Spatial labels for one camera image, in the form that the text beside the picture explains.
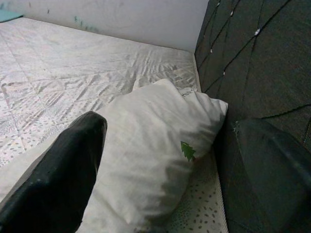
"gray fabric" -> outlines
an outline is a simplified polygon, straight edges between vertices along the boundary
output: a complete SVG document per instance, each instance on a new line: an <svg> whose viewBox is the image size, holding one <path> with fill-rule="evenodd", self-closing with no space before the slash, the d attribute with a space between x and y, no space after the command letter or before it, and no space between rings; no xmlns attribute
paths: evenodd
<svg viewBox="0 0 311 233"><path fill-rule="evenodd" d="M309 0L209 1L195 57L202 91L229 103L215 153L230 232L271 230L252 205L235 122L263 118L311 150L310 10Z"/></svg>

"gray upholstered headboard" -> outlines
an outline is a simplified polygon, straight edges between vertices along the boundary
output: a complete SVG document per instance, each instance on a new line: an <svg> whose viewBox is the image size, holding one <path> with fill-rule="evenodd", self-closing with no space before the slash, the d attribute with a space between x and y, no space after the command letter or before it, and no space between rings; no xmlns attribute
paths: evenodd
<svg viewBox="0 0 311 233"><path fill-rule="evenodd" d="M311 1L210 0L195 57L202 91L229 103L215 145L229 231L262 232L235 122L262 118L311 151Z"/></svg>

